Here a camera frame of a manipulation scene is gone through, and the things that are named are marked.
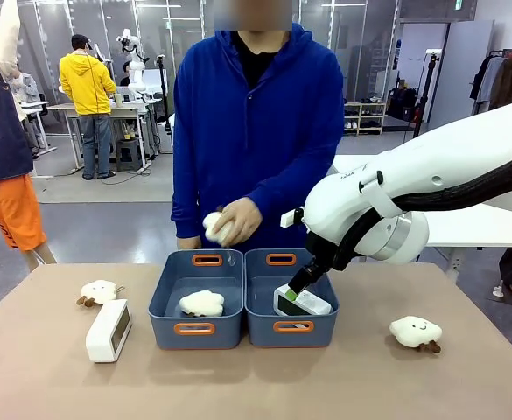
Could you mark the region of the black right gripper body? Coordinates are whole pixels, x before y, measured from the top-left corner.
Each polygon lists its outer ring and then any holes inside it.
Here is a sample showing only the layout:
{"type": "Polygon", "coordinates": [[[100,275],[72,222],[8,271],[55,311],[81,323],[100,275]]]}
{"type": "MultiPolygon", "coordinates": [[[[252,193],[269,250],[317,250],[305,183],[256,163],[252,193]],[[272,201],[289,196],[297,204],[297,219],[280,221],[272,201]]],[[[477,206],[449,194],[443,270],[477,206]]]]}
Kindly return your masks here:
{"type": "Polygon", "coordinates": [[[348,252],[339,245],[309,232],[305,240],[305,248],[313,258],[313,264],[322,271],[343,271],[348,266],[348,252]]]}

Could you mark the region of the person's left hand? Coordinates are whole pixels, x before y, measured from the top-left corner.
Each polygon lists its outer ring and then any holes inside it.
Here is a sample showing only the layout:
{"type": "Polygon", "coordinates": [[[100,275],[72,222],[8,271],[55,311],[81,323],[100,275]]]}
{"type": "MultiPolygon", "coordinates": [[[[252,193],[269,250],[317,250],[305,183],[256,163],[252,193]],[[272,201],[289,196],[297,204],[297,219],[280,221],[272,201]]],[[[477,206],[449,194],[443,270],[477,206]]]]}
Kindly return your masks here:
{"type": "Polygon", "coordinates": [[[223,208],[213,231],[219,234],[223,228],[229,226],[227,234],[220,240],[220,245],[231,248],[247,241],[259,228],[262,220],[263,216],[256,203],[249,197],[242,197],[223,208]]]}

